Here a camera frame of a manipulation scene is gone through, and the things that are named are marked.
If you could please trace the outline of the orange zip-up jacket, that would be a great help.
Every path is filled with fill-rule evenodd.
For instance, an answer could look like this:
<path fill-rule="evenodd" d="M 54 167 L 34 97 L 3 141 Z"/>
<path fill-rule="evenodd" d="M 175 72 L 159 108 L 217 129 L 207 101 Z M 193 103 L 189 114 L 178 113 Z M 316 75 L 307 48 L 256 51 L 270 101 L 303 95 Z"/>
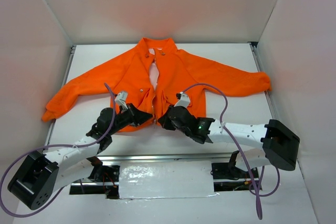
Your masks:
<path fill-rule="evenodd" d="M 186 90 L 188 110 L 197 117 L 206 115 L 206 90 L 228 97 L 245 97 L 268 91 L 270 78 L 264 72 L 247 72 L 178 49 L 171 38 L 142 38 L 132 49 L 106 61 L 66 83 L 75 106 L 83 95 L 112 90 L 126 91 L 127 100 L 140 111 L 159 119 L 176 94 Z"/>

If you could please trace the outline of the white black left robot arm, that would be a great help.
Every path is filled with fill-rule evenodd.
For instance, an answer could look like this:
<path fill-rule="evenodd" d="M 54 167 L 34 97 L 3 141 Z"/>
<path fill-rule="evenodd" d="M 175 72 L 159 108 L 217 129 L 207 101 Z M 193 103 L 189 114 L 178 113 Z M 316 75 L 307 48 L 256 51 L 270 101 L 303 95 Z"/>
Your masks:
<path fill-rule="evenodd" d="M 29 209 L 36 210 L 52 193 L 79 179 L 98 181 L 106 167 L 97 155 L 112 143 L 112 135 L 129 125 L 141 126 L 151 118 L 152 114 L 133 104 L 127 104 L 127 109 L 120 113 L 105 108 L 86 136 L 74 144 L 45 154 L 28 154 L 7 189 Z"/>

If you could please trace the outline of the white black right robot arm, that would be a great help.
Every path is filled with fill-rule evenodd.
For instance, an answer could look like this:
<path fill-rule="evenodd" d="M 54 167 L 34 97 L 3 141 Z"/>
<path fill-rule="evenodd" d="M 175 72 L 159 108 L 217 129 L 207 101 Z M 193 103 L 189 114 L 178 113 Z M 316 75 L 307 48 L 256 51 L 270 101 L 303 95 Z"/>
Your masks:
<path fill-rule="evenodd" d="M 158 123 L 166 130 L 178 130 L 193 141 L 233 143 L 237 150 L 230 157 L 228 171 L 241 177 L 256 167 L 273 167 L 294 171 L 300 138 L 282 122 L 271 119 L 267 124 L 237 124 L 214 118 L 195 117 L 182 106 L 170 106 Z"/>

